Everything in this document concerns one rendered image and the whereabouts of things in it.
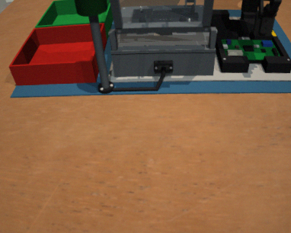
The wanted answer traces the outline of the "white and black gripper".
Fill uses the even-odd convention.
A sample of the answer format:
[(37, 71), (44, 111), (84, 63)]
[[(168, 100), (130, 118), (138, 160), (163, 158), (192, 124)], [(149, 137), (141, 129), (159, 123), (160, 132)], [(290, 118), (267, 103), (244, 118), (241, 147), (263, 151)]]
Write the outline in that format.
[[(264, 6), (264, 1), (270, 1), (270, 4)], [(273, 24), (279, 6), (282, 0), (242, 0), (242, 12), (256, 13), (253, 34), (255, 36), (270, 36), (273, 30)]]

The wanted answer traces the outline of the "red open-top bin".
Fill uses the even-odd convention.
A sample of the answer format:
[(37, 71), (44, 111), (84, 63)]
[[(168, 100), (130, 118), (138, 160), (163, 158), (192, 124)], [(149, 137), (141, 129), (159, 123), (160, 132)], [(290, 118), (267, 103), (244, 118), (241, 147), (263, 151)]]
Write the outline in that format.
[(90, 24), (34, 28), (9, 69), (17, 86), (96, 83)]

